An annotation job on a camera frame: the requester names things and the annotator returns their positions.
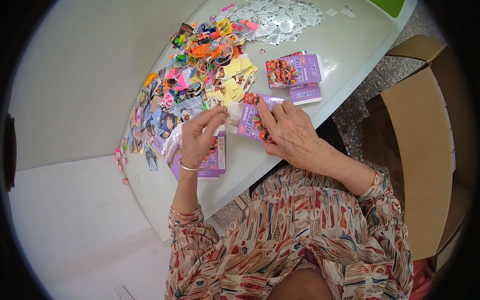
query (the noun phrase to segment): electrical outlet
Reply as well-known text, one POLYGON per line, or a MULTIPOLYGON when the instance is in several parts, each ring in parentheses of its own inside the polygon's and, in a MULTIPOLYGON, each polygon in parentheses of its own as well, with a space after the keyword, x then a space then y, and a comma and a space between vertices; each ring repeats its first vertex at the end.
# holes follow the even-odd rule
POLYGON ((133 298, 123 286, 114 288, 112 292, 118 300, 133 300, 133 298))

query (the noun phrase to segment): elderly woman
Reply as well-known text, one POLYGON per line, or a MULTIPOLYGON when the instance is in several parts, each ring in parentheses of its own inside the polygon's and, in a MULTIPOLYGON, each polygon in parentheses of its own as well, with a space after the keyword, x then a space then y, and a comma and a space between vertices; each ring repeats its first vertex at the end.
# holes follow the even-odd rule
POLYGON ((183 125, 181 172, 168 219, 167 299, 404 299, 413 265, 388 179, 318 138, 290 101, 258 104, 290 163, 267 177, 220 238, 204 223, 197 172, 223 107, 183 125))

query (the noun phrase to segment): woman's left hand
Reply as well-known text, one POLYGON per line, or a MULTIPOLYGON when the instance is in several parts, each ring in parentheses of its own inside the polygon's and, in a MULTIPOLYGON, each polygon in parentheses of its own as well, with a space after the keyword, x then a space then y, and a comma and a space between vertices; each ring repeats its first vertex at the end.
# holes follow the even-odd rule
POLYGON ((212 146, 215 130, 225 124, 227 115, 225 107, 217 106, 202 111, 201 114, 182 125, 182 165, 192 169, 200 167, 208 149, 212 146))

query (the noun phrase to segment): silver bracelet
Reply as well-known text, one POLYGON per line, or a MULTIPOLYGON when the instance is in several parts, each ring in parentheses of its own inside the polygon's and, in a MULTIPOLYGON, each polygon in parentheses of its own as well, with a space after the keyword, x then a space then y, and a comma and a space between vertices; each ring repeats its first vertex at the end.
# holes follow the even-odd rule
POLYGON ((179 161, 179 165, 182 169, 184 170, 187 170, 187 171, 200 171, 200 170, 203 170, 204 168, 197 168, 197 169, 192 169, 192 168, 187 168, 186 166, 184 166, 181 161, 179 161))

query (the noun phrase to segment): wrinkled hand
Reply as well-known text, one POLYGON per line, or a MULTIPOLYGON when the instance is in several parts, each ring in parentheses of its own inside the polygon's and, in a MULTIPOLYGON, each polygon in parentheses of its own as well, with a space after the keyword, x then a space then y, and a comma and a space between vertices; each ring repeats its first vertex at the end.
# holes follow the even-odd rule
POLYGON ((326 142, 317 136, 308 114, 291 101, 275 104, 273 115, 265 102, 260 102, 257 108, 276 143, 263 144, 267 154, 278 156, 295 167, 313 171, 321 160, 326 142))
POLYGON ((227 115, 225 107, 218 106, 202 111, 201 114, 182 125, 181 163, 185 167, 192 169, 200 167, 208 149, 212 146, 215 130, 225 123, 227 115))

